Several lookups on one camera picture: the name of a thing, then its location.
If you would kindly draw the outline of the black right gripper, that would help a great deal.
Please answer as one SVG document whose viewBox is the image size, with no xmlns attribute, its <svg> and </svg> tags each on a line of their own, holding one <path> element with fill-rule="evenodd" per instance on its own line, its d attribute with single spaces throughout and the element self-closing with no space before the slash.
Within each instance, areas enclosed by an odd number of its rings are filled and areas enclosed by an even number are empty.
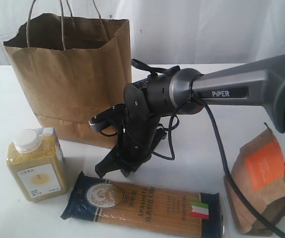
<svg viewBox="0 0 285 238">
<path fill-rule="evenodd" d="M 157 146 L 154 138 L 159 122 L 160 116 L 140 119 L 126 111 L 117 144 L 95 165 L 96 174 L 103 178 L 107 173 L 116 170 L 120 170 L 124 177 L 134 173 L 151 158 L 151 152 Z"/>
</svg>

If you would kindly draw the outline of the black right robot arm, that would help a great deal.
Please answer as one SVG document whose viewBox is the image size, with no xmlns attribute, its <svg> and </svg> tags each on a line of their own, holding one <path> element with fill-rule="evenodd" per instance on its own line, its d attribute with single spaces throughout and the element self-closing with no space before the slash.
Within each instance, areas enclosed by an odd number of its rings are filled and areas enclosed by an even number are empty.
<svg viewBox="0 0 285 238">
<path fill-rule="evenodd" d="M 202 74 L 192 68 L 168 69 L 132 60 L 147 78 L 124 88 L 124 102 L 90 119 L 92 130 L 113 126 L 116 145 L 95 166 L 102 178 L 120 170 L 124 176 L 147 162 L 163 139 L 171 140 L 178 115 L 194 115 L 204 105 L 261 106 L 276 130 L 285 132 L 285 54 Z"/>
</svg>

